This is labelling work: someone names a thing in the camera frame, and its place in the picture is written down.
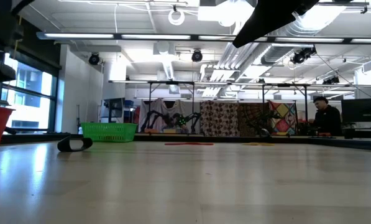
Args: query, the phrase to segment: spider decoration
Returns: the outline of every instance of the spider decoration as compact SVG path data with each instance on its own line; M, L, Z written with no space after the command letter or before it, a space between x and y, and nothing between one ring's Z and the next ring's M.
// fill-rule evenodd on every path
M145 132L145 128L147 127L148 121L150 120L150 117L153 114L155 115L155 117L153 118L153 121L148 126L148 128L150 129L153 128L153 125L155 124L158 118L163 119L163 121L166 123L166 128L175 128L175 127L183 128L183 126L185 126L190 120L195 119L191 126L191 134L196 134L195 126L201 117L201 114L197 112L191 113L190 115L185 116L185 117L182 114L175 113L172 117L170 117L169 114L162 114L162 113L159 113L158 111L153 110L153 111L148 112L147 119L145 119L143 125L141 126L141 132Z
M271 118L279 119L281 118L274 111L261 112L252 120L249 120L247 123L249 127L255 129L259 132L262 137L270 137L270 131L268 131L269 125L268 122Z

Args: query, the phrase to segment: security camera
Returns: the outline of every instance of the security camera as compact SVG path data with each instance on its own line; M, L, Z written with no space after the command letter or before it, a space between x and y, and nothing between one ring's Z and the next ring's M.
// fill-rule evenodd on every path
M200 50L194 50L192 54L192 61L193 62L200 62L202 61L203 55Z
M91 53L90 58L88 59L88 62L90 65L98 65L98 63L101 61L99 58L99 53L98 52L93 52Z

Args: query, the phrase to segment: patterned fabric panel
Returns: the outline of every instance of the patterned fabric panel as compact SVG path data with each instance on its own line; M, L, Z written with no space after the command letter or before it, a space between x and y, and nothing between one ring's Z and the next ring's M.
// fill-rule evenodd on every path
M237 108L237 117L239 121L239 134L241 137L254 137L259 134L255 128L266 128L270 121L258 121L262 114L262 109L269 110L268 103L239 103Z
M280 119L271 119L273 133L296 134L296 105L294 103L274 103L269 102L270 110L273 110Z
M202 102L201 132L205 136L238 137L237 107L237 103Z

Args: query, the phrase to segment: fabric backdrop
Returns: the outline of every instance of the fabric backdrop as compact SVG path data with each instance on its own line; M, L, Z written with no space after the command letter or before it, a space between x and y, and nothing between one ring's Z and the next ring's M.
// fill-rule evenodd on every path
M201 132L205 136L238 137L237 107L237 103L202 102Z
M249 123L254 123L255 119L258 119L262 114L263 107L265 111L269 110L268 103L239 103L237 117L239 120L239 135L241 137L254 137L259 134L258 130L251 127ZM265 126L261 128L267 128L270 121L266 121L264 124Z
M271 119L273 132L296 134L296 105L294 103L274 103L269 101L270 110L278 114L280 119Z
M176 100L174 102L169 102L168 105L172 105L171 107L168 107L166 103L161 99L156 99L155 101L151 102L150 110L157 111L162 114L169 114L170 116L173 116L175 113L182 114L183 116L188 116L192 113L192 102L184 102L180 100ZM141 108L140 108L140 118L139 118L139 131L141 131L141 126L144 123L144 121L147 119L148 114L148 107L149 105L142 102ZM194 103L194 112L200 112L200 103ZM150 122L153 121L153 118L155 115L152 115L150 117ZM166 126L165 122L162 118L158 118L153 125L153 128L158 130L159 132L163 129L163 127ZM189 121L186 126L188 127L189 132L191 131L192 121ZM195 126L196 133L199 133L200 131L200 123L199 121L196 123Z

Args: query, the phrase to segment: red tape on floor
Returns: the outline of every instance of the red tape on floor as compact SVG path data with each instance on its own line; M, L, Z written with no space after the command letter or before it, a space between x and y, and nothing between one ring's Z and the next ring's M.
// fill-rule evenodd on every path
M192 145L192 146L213 146L214 143L200 143L200 142L184 142L184 143L165 143L166 146L181 146L181 145Z

